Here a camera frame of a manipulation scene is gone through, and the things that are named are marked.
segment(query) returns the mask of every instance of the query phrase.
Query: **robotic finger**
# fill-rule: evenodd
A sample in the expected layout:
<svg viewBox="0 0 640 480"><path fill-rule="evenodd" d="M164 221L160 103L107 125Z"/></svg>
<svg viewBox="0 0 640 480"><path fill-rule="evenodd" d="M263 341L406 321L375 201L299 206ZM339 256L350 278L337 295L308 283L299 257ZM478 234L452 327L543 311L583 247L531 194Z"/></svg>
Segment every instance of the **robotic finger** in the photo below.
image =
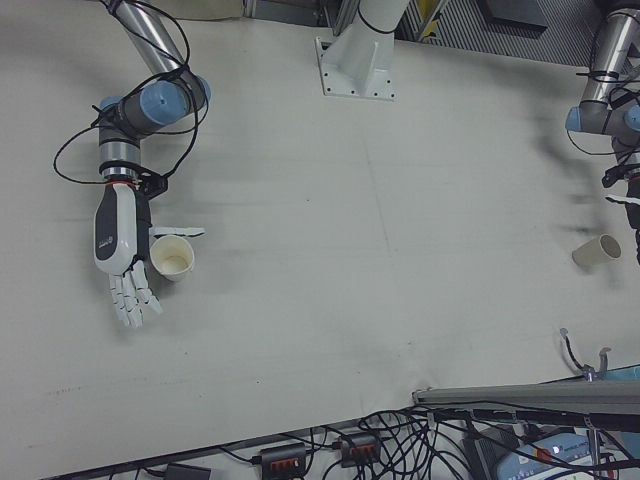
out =
<svg viewBox="0 0 640 480"><path fill-rule="evenodd" d="M125 326L130 326L129 317L124 306L124 297L122 295L122 277L119 275L109 275L109 289L111 290L111 298L113 305L116 307L118 318Z"/></svg>
<svg viewBox="0 0 640 480"><path fill-rule="evenodd" d="M640 198L634 197L622 197L620 195L607 195L604 198L611 203L618 203L620 205L638 205L640 206Z"/></svg>
<svg viewBox="0 0 640 480"><path fill-rule="evenodd" d="M142 300L145 305L148 305L151 310L160 315L163 311L162 306L149 288L147 275L144 270L144 263L141 260L138 260L133 264L133 269L131 270L131 278L133 280L133 285L140 300Z"/></svg>
<svg viewBox="0 0 640 480"><path fill-rule="evenodd" d="M142 309L140 308L140 302L138 302L136 290L133 286L131 271L127 271L122 277L122 295L124 297L124 305L130 326L133 328L141 327Z"/></svg>

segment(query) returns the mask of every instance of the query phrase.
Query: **white paper cup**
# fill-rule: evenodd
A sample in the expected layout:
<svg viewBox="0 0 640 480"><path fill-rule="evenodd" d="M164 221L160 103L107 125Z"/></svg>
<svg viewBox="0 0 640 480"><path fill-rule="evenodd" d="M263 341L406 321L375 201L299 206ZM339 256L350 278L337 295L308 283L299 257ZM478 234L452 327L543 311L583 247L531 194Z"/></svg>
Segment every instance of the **white paper cup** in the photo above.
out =
<svg viewBox="0 0 640 480"><path fill-rule="evenodd" d="M615 238L611 235L600 235L574 250L571 256L581 267L590 267L620 258L621 254L622 249Z"/></svg>
<svg viewBox="0 0 640 480"><path fill-rule="evenodd" d="M183 237L166 235L156 240L149 251L151 263L168 280L179 282L193 270L195 255Z"/></svg>

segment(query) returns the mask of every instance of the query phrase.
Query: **table surface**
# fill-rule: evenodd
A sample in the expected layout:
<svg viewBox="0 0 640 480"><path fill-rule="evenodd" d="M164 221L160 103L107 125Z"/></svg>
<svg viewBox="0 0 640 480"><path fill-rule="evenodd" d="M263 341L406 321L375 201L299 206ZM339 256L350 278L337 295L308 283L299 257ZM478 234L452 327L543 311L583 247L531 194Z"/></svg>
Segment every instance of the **table surface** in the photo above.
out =
<svg viewBox="0 0 640 480"><path fill-rule="evenodd" d="M565 377L560 327L584 361L606 344L612 367L638 362L633 234L603 200L611 159L565 136L573 69L399 42L396 102L330 98L329 31L186 22L214 101L152 212L207 235L182 283L150 273L165 313L131 331L93 265L101 189L51 159L148 72L97 3L10 0L0 21L6 478L356 418L426 386ZM149 139L143 162L165 171L186 144ZM89 134L61 167L97 165ZM579 270L570 252L604 232L623 258Z"/></svg>

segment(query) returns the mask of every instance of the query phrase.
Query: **white metal pillar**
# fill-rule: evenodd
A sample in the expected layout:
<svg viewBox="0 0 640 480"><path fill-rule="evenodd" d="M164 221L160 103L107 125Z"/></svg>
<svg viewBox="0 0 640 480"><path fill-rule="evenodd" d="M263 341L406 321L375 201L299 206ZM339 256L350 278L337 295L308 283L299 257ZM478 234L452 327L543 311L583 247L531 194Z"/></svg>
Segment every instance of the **white metal pillar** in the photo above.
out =
<svg viewBox="0 0 640 480"><path fill-rule="evenodd" d="M325 95L395 99L389 73L393 31L409 1L361 0L353 24L328 49L320 37L316 38Z"/></svg>

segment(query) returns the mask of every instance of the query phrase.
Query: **cup rim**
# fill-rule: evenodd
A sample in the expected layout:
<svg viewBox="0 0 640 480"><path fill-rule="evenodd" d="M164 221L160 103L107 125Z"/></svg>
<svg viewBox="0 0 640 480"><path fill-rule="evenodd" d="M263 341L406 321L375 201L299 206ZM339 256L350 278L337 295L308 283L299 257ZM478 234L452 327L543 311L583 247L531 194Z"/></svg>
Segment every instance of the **cup rim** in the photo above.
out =
<svg viewBox="0 0 640 480"><path fill-rule="evenodd" d="M184 242L184 244L186 244L189 247L189 252L191 253L191 262L187 265L186 268L179 270L177 272L171 272L171 273L163 273L162 270L160 270L160 268L158 267L158 265L156 265L154 256L153 256L153 248L156 246L156 244L158 244L158 242L163 241L163 239L166 238L171 238L171 239L178 239L181 242ZM191 243L185 238L185 237L181 237L179 235L163 235L162 237L158 238L155 242L153 242L151 244L151 247L149 247L149 258L151 260L151 264L153 265L153 268L156 269L156 271L164 276L164 277L177 277L179 275L183 275L185 273L188 272L192 272L193 271L193 267L195 265L195 261L196 261L196 256L195 256L195 252L193 251L193 246L191 245Z"/></svg>
<svg viewBox="0 0 640 480"><path fill-rule="evenodd" d="M620 247L620 243L611 235L603 234L600 235L599 239L600 248L602 248L602 252L607 255L609 258L620 258L622 255L622 248Z"/></svg>

